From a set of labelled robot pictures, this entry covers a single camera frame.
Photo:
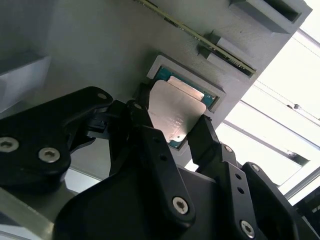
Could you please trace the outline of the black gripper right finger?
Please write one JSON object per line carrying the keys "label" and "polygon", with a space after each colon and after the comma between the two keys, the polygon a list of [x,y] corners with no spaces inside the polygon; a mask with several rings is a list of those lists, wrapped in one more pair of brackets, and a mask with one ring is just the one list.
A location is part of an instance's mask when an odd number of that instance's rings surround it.
{"label": "black gripper right finger", "polygon": [[218,185],[218,233],[228,240],[298,240],[294,209],[266,173],[252,162],[238,166],[202,115],[187,135],[197,172]]}

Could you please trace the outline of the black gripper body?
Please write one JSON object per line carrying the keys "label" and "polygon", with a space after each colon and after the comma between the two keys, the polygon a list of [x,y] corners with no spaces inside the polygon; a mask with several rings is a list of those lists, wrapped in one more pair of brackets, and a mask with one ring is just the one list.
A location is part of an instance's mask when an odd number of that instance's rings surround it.
{"label": "black gripper body", "polygon": [[167,220],[147,173],[139,166],[108,177],[70,200],[58,214],[56,240],[238,240],[239,222],[217,181],[178,168],[195,207],[188,228]]}

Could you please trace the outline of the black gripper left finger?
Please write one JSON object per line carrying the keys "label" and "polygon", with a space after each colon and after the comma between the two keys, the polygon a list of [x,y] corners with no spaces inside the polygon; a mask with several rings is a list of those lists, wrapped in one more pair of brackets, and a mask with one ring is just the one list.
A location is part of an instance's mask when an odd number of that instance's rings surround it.
{"label": "black gripper left finger", "polygon": [[109,141],[111,176],[139,166],[154,185],[164,217],[191,226],[195,208],[165,137],[145,106],[115,101],[90,86],[0,121],[0,185],[50,193],[61,184],[71,154],[95,139]]}

